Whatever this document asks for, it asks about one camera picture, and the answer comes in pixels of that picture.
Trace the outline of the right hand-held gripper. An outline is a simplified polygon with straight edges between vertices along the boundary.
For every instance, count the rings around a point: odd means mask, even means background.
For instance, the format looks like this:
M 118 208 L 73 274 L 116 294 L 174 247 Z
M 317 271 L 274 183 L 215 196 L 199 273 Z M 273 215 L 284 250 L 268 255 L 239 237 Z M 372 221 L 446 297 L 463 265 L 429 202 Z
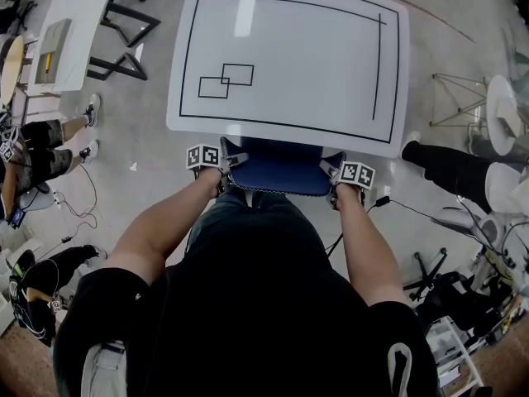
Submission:
M 365 191 L 371 190 L 374 182 L 374 169 L 360 162 L 345 161 L 346 153 L 337 152 L 323 157 L 320 168 L 329 176 L 331 191 L 327 195 L 327 202 L 337 210 L 338 196 L 336 186 L 348 184 L 360 190 L 360 202 L 365 205 Z

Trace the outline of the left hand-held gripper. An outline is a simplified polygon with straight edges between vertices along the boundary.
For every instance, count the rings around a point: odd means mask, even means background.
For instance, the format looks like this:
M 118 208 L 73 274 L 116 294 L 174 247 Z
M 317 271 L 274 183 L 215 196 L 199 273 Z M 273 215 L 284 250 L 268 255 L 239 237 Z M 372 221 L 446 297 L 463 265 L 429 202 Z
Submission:
M 198 179 L 203 170 L 218 170 L 221 178 L 217 182 L 215 196 L 219 197 L 226 191 L 226 177 L 230 174 L 230 169 L 242 165 L 248 159 L 246 152 L 223 156 L 219 146 L 197 144 L 186 151 L 186 169 L 193 172 L 195 179 Z

